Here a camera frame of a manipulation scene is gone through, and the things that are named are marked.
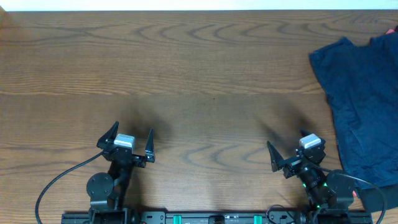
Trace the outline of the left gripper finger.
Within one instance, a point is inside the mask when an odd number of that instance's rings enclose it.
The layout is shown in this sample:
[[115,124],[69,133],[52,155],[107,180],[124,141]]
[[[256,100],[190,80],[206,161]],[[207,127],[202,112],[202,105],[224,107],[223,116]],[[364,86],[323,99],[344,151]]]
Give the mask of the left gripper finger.
[[150,163],[155,162],[155,152],[154,152],[154,130],[151,128],[149,132],[149,137],[147,140],[146,148],[146,161]]
[[108,146],[112,145],[116,139],[118,128],[119,122],[116,121],[112,127],[98,139],[96,146],[100,149],[106,149]]

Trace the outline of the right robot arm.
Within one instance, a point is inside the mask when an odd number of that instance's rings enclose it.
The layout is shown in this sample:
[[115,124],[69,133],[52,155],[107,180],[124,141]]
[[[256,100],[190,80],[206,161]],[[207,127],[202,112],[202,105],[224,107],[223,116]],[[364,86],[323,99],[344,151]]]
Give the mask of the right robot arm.
[[295,155],[288,159],[267,141],[272,171],[282,170],[286,179],[300,179],[308,197],[308,209],[286,214],[292,223],[353,223],[349,206],[354,201],[354,180],[341,170],[322,169],[325,140],[303,129],[300,133],[302,138]]

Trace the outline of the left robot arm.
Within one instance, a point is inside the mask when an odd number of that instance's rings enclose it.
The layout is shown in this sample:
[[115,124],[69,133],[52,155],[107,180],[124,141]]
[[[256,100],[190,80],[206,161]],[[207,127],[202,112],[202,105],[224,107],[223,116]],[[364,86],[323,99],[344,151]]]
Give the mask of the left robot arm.
[[133,169],[155,162],[154,130],[149,131],[145,154],[134,154],[135,137],[118,133],[119,123],[102,135],[97,147],[111,163],[107,172],[93,175],[86,185],[90,197],[89,223],[140,223],[139,212],[124,206]]

